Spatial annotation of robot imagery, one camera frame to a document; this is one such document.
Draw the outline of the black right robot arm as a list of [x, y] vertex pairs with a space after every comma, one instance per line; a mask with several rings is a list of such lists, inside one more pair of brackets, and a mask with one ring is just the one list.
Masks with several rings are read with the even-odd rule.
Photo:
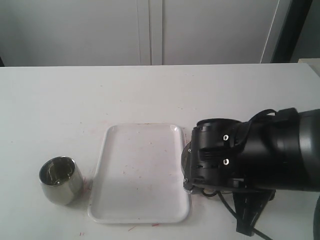
[[320, 111], [265, 109], [248, 121], [199, 121], [181, 156], [183, 188], [230, 192], [320, 189]]

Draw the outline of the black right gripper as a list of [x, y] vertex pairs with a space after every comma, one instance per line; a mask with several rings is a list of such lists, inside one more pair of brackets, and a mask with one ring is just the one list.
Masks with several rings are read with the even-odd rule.
[[188, 194], [203, 190], [238, 191], [244, 188], [237, 156], [243, 152], [252, 120], [211, 118], [199, 121], [191, 132], [191, 166], [183, 189]]

